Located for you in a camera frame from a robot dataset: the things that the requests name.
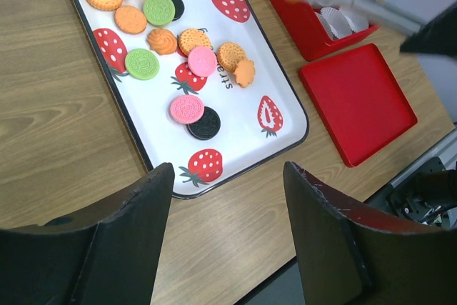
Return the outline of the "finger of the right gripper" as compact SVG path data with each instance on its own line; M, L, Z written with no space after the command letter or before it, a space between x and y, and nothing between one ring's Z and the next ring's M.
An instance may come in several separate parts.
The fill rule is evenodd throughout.
M456 2L428 22L418 33L408 37L399 51L456 57Z

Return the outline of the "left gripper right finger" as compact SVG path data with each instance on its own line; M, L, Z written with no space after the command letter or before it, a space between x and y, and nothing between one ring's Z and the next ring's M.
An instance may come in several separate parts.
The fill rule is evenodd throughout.
M379 211L286 162L283 186L307 304L454 304L456 230Z

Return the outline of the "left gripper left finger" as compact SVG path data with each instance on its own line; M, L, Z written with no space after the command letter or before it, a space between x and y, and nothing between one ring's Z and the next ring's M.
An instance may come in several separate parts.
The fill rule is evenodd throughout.
M1 231L3 304L149 304L174 187L170 163L78 211Z

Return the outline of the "pink cookie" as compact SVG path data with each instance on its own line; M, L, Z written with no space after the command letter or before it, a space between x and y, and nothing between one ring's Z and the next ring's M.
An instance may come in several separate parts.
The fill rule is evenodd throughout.
M204 114L204 104L197 96L176 97L169 108L171 117L180 124L197 122Z
M217 58L209 47L197 46L188 55L188 65L192 73L206 78L215 72Z

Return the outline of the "round waffle cookie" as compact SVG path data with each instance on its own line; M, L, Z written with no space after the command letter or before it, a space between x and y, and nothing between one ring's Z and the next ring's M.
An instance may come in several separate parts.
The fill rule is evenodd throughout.
M234 42L226 42L220 45L216 55L219 64L230 72L235 71L240 61L247 59L244 49Z
M206 33L193 28L181 32L178 38L178 45L185 56L188 56L191 50L198 46L205 46L212 49L211 41Z

